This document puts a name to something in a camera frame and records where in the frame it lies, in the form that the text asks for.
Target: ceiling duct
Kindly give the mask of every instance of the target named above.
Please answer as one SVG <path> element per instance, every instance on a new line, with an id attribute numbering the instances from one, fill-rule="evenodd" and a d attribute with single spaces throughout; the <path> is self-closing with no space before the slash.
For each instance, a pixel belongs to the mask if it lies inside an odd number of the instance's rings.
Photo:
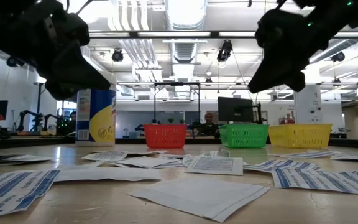
<path id="1" fill-rule="evenodd" d="M 310 63 L 320 62 L 324 59 L 332 57 L 333 55 L 338 54 L 339 52 L 355 45 L 358 43 L 358 39 L 347 39 L 347 40 L 338 40 L 338 43 L 333 47 L 328 48 L 327 50 L 319 53 L 318 55 L 310 59 Z"/>
<path id="2" fill-rule="evenodd" d="M 170 30 L 202 30 L 208 0 L 165 0 L 167 24 Z M 171 44 L 173 58 L 179 63 L 190 63 L 196 57 L 198 44 Z"/>

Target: white paper sheet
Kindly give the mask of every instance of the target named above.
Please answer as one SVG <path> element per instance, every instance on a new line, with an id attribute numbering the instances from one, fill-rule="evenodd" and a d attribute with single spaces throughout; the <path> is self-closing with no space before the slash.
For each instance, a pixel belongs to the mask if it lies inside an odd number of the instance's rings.
<path id="1" fill-rule="evenodd" d="M 183 165 L 185 166 L 189 166 L 195 159 L 197 159 L 197 156 L 193 156 L 193 157 L 185 157 L 183 158 Z"/>
<path id="2" fill-rule="evenodd" d="M 60 165 L 57 167 L 57 169 L 58 170 L 62 170 L 62 169 L 91 169 L 91 168 L 101 166 L 102 164 L 104 164 L 104 162 L 91 162 L 88 164 L 77 165 L 77 166 L 62 166 L 62 165 Z"/>
<path id="3" fill-rule="evenodd" d="M 358 172 L 273 168 L 272 174 L 277 188 L 298 187 L 358 194 Z"/>
<path id="4" fill-rule="evenodd" d="M 49 190 L 59 170 L 15 171 L 0 174 L 0 215 L 25 211 Z"/>
<path id="5" fill-rule="evenodd" d="M 156 169 L 96 167 L 92 169 L 61 170 L 55 182 L 69 180 L 160 180 L 160 172 Z"/>
<path id="6" fill-rule="evenodd" d="M 162 181 L 130 192 L 129 195 L 223 222 L 268 190 L 268 187 L 259 185 L 192 177 Z"/>
<path id="7" fill-rule="evenodd" d="M 52 160 L 51 157 L 19 155 L 19 154 L 0 154 L 0 166 L 18 165 L 27 162 L 42 162 Z"/>
<path id="8" fill-rule="evenodd" d="M 33 155 L 23 155 L 23 156 L 14 156 L 7 159 L 1 159 L 0 162 L 36 162 L 36 161 L 49 161 L 53 158 L 44 157 L 44 156 L 33 156 Z"/>
<path id="9" fill-rule="evenodd" d="M 230 151 L 221 149 L 219 151 L 204 152 L 200 156 L 212 156 L 212 157 L 230 157 Z"/>
<path id="10" fill-rule="evenodd" d="M 269 154 L 270 156 L 278 156 L 282 158 L 288 159 L 312 159 L 312 158 L 320 158 L 326 156 L 332 156 L 338 154 L 340 152 L 330 152 L 330 151 L 311 151 L 311 152 L 304 152 L 304 153 L 295 153 L 295 154 Z"/>
<path id="11" fill-rule="evenodd" d="M 133 159 L 124 159 L 121 161 L 116 161 L 116 164 L 132 165 L 142 168 L 153 168 L 162 164 L 168 164 L 170 162 L 177 162 L 178 159 L 161 159 L 161 158 L 149 158 L 149 157 L 139 157 Z"/>
<path id="12" fill-rule="evenodd" d="M 159 166 L 155 166 L 153 167 L 154 169 L 163 169 L 163 168 L 171 168 L 171 167 L 182 167 L 184 166 L 182 161 L 177 161 L 177 162 L 170 162 L 168 164 L 162 164 Z"/>
<path id="13" fill-rule="evenodd" d="M 162 159 L 183 159 L 186 157 L 191 157 L 191 155 L 190 154 L 187 155 L 160 154 L 158 156 L 158 158 L 162 158 Z"/>
<path id="14" fill-rule="evenodd" d="M 242 158 L 199 156 L 186 172 L 200 174 L 242 175 Z"/>
<path id="15" fill-rule="evenodd" d="M 122 160 L 127 156 L 127 154 L 128 152 L 102 151 L 86 155 L 82 157 L 82 159 L 101 162 L 115 162 Z"/>
<path id="16" fill-rule="evenodd" d="M 293 160 L 274 159 L 253 166 L 245 166 L 244 169 L 261 171 L 261 172 L 271 172 L 273 167 L 279 167 L 281 169 L 297 168 L 303 170 L 316 170 L 320 168 L 319 165 L 311 162 L 299 162 Z"/>
<path id="17" fill-rule="evenodd" d="M 358 161 L 358 156 L 352 156 L 347 154 L 336 154 L 331 156 L 331 159 L 344 160 L 344 161 Z"/>
<path id="18" fill-rule="evenodd" d="M 168 150 L 157 150 L 157 151 L 150 151 L 150 152 L 127 152 L 127 154 L 130 156 L 134 156 L 134 155 L 145 156 L 145 155 L 153 155 L 153 154 L 163 154 L 166 152 L 168 152 Z"/>

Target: cleaning product canister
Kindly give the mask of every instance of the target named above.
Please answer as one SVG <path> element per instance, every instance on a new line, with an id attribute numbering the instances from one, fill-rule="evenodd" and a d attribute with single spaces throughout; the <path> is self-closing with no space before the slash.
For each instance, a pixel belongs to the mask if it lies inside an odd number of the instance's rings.
<path id="1" fill-rule="evenodd" d="M 100 73 L 110 82 L 110 89 L 86 89 L 77 94 L 77 146 L 114 146 L 116 143 L 117 80 L 113 73 Z"/>

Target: wooden table surface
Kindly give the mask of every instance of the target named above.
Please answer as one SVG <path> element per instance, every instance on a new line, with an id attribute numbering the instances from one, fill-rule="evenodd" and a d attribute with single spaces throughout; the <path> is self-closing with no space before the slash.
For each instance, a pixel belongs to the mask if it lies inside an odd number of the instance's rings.
<path id="1" fill-rule="evenodd" d="M 191 154 L 219 150 L 219 145 L 186 145 L 184 149 L 170 150 L 170 154 Z M 0 166 L 1 172 L 13 170 L 53 169 L 60 164 L 80 165 L 81 157 L 90 152 L 112 150 L 111 147 L 75 147 L 74 145 L 37 146 L 3 149 L 5 153 L 23 153 L 35 156 L 53 157 L 54 161 L 23 166 Z M 117 151 L 147 151 L 146 145 L 117 145 Z M 358 149 L 330 147 L 331 151 L 358 154 Z M 285 149 L 266 146 L 265 149 L 233 149 L 232 157 L 243 157 L 249 164 L 258 164 L 279 157 L 268 153 L 297 153 L 302 149 Z M 321 170 L 358 170 L 358 162 L 333 161 L 328 157 L 319 159 L 297 159 L 315 162 Z M 186 174 L 184 167 L 161 169 L 163 180 L 177 177 L 203 176 L 217 180 L 257 184 L 270 190 L 245 207 L 233 213 L 225 223 L 351 223 L 358 224 L 358 195 L 340 192 L 307 189 L 276 189 L 271 174 L 248 171 L 243 176 Z M 53 184 L 43 198 L 37 199 L 27 211 L 0 217 L 4 223 L 217 223 L 196 215 L 167 208 L 153 202 L 126 195 L 156 181 L 123 182 L 100 180 L 86 182 L 61 182 Z"/>

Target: security camera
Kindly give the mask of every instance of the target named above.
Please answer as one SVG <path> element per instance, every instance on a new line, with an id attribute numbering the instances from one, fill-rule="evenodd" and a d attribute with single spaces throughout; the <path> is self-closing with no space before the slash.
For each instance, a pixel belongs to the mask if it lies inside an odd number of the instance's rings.
<path id="1" fill-rule="evenodd" d="M 225 62 L 229 59 L 233 51 L 233 45 L 230 40 L 225 40 L 222 44 L 222 47 L 219 49 L 217 60 L 218 62 Z"/>
<path id="2" fill-rule="evenodd" d="M 122 50 L 114 49 L 114 53 L 112 54 L 111 59 L 113 60 L 113 62 L 121 62 L 122 60 L 124 60 L 124 56 L 122 55 Z"/>
<path id="3" fill-rule="evenodd" d="M 331 57 L 333 62 L 342 62 L 345 60 L 345 54 L 343 52 L 339 52 L 338 54 Z"/>

